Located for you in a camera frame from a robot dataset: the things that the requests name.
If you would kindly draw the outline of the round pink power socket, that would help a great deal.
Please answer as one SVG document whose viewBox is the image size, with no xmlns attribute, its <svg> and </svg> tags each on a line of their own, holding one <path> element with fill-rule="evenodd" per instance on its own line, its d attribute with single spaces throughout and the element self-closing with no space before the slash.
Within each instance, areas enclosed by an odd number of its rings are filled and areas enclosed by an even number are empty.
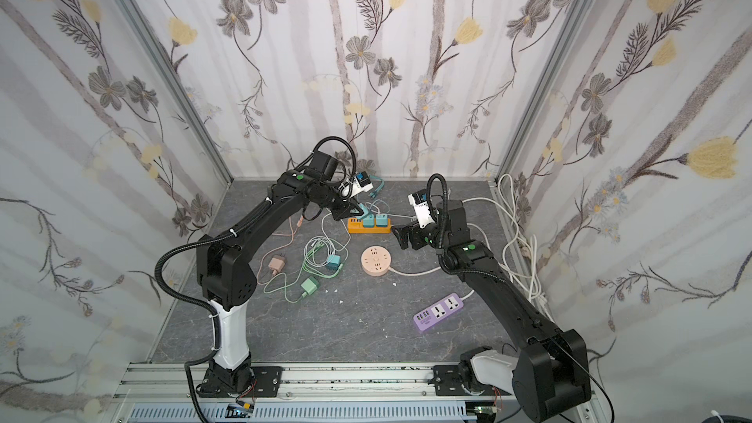
<svg viewBox="0 0 752 423">
<path fill-rule="evenodd" d="M 372 277 L 381 277 L 390 271 L 392 256 L 384 247 L 371 246 L 362 252 L 360 264 L 365 274 Z"/>
</svg>

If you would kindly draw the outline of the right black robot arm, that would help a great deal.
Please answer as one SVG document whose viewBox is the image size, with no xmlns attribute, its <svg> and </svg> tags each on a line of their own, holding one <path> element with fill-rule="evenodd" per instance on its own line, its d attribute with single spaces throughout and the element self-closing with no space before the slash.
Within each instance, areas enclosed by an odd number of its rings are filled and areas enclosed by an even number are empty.
<svg viewBox="0 0 752 423">
<path fill-rule="evenodd" d="M 588 403 L 601 385 L 589 371 L 584 338 L 539 311 L 513 285 L 492 250 L 472 238 L 464 205 L 448 195 L 446 178 L 432 174 L 409 202 L 416 221 L 392 230 L 401 248 L 433 248 L 440 270 L 475 292 L 517 350 L 515 358 L 489 347 L 467 352 L 458 364 L 461 385 L 470 393 L 485 387 L 511 393 L 534 422 Z"/>
</svg>

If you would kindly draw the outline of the light green charger adapter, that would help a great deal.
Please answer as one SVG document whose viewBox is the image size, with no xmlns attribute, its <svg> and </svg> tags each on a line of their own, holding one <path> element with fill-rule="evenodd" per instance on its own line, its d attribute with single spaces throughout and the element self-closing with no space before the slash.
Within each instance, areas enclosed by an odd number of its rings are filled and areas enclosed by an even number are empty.
<svg viewBox="0 0 752 423">
<path fill-rule="evenodd" d="M 306 298 L 313 295 L 319 289 L 319 282 L 315 277 L 309 277 L 301 284 L 301 288 L 303 290 L 301 298 Z"/>
</svg>

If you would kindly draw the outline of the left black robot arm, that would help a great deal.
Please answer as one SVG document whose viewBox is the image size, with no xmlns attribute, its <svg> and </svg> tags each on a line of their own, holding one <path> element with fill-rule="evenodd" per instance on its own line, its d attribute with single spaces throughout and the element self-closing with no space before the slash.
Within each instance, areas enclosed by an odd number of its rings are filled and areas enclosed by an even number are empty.
<svg viewBox="0 0 752 423">
<path fill-rule="evenodd" d="M 277 229 L 294 215 L 314 205 L 340 221 L 363 211 L 356 201 L 356 163 L 345 164 L 324 152 L 325 144 L 340 143 L 349 155 L 356 151 L 340 136 L 326 136 L 303 162 L 288 168 L 269 187 L 266 197 L 248 215 L 217 236 L 164 253 L 154 267 L 159 288 L 174 299 L 204 309 L 211 319 L 211 350 L 207 356 L 188 360 L 183 368 L 192 403 L 201 397 L 239 397 L 256 384 L 246 332 L 247 305 L 259 285 L 252 262 Z M 164 278 L 166 264 L 179 254 L 196 254 L 197 282 L 201 298 L 180 293 Z"/>
</svg>

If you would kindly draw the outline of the purple power strip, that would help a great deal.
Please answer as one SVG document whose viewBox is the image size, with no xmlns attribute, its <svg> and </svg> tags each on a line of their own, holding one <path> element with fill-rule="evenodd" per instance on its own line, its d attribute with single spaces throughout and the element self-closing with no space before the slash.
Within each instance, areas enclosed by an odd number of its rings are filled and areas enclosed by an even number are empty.
<svg viewBox="0 0 752 423">
<path fill-rule="evenodd" d="M 464 299 L 456 293 L 451 293 L 444 299 L 413 315 L 413 323 L 417 330 L 423 333 L 458 313 L 463 307 Z"/>
</svg>

